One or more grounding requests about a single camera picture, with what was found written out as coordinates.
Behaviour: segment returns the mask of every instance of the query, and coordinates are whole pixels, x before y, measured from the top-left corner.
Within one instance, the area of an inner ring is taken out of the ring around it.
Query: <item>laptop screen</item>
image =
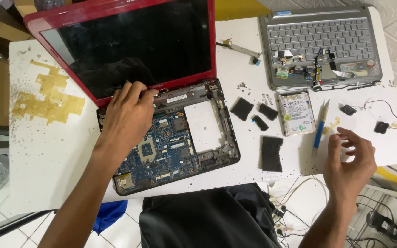
[[[211,70],[203,0],[175,0],[41,34],[97,99],[127,81],[151,86]]]

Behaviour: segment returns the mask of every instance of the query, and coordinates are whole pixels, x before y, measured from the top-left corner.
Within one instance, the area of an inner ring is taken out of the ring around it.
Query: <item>laptop keyboard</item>
[[[267,29],[271,52],[290,50],[293,55],[305,54],[310,61],[325,48],[335,54],[336,62],[374,58],[367,18],[269,25]]]

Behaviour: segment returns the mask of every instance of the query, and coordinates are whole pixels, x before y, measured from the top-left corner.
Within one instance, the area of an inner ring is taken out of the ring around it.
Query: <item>blue circuit board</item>
[[[118,190],[126,192],[194,173],[196,163],[186,116],[180,109],[153,117],[144,140],[131,150],[113,178]]]

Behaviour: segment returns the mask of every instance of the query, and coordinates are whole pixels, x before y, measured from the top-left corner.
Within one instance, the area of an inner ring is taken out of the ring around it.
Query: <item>red screen bezel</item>
[[[41,35],[42,31],[60,28],[75,23],[81,23],[101,17],[119,14],[135,9],[145,8],[152,5],[166,3],[173,0],[89,0],[85,2],[70,4],[59,8],[53,8],[47,11],[40,11],[28,14],[24,17],[24,23],[32,35],[43,45],[43,47],[58,62],[64,71],[82,88],[82,90],[90,97],[98,107],[107,105],[111,101],[111,97],[97,99],[80,81],[76,74],[58,55],[55,49]],[[175,79],[161,84],[150,86],[151,88],[164,89],[174,87],[184,87],[195,84],[203,79],[211,79],[217,77],[215,62],[215,14],[214,0],[208,1],[208,26],[210,37],[211,51],[211,70],[199,74]]]

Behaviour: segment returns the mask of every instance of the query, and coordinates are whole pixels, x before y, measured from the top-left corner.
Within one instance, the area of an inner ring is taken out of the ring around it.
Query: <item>white tabletop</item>
[[[345,115],[338,108],[339,104],[362,106],[370,99],[385,100],[390,103],[397,115],[397,89],[389,87],[389,80],[393,80],[394,76],[383,27],[379,14],[374,8],[371,9],[371,14],[383,69],[382,86],[352,91],[312,92],[310,90],[309,92],[315,118],[318,117],[324,100],[330,99],[326,126],[330,126],[329,122],[334,123],[335,117],[339,116],[340,126],[354,130],[373,142],[378,166],[395,165],[397,164],[397,129],[389,129],[384,135],[373,132],[377,121],[392,123],[396,120],[388,105],[383,102],[369,104],[371,109],[358,110],[352,116]],[[217,42],[230,37],[236,45],[262,51],[257,18],[216,22]],[[260,66],[255,66],[249,64],[249,59],[247,55],[217,47],[217,76],[230,108],[239,97],[253,104],[260,104],[262,93],[267,93],[275,100],[275,93],[267,83],[264,61]],[[44,99],[44,95],[39,93],[40,85],[35,80],[38,74],[47,75],[48,69],[33,65],[30,60],[58,67],[55,60],[37,41],[12,42],[10,44],[11,109],[19,92],[33,93],[37,95],[37,99]],[[67,75],[62,69],[60,74]],[[10,186],[14,213],[59,208],[80,178],[99,136],[96,105],[72,79],[67,79],[66,82],[67,85],[64,89],[60,89],[61,92],[85,99],[81,115],[70,114],[66,123],[54,121],[47,125],[47,119],[35,116],[30,120],[29,115],[19,119],[11,113]],[[237,86],[242,82],[247,88],[238,89]],[[272,108],[276,109],[277,105],[274,103]],[[215,117],[211,105],[206,102],[196,104],[187,107],[185,112],[196,150],[217,146],[219,131],[216,120],[213,120]],[[269,121],[257,111],[257,107],[252,110],[249,117],[255,114],[267,123],[269,126],[267,131],[262,132],[250,119],[242,121],[231,113],[241,154],[237,164],[126,197],[117,195],[111,182],[103,201],[190,192],[322,173],[328,135],[323,137],[317,157],[311,158],[315,133],[283,137],[278,120]],[[263,135],[284,138],[280,151],[283,173],[263,172],[260,169],[258,158]]]

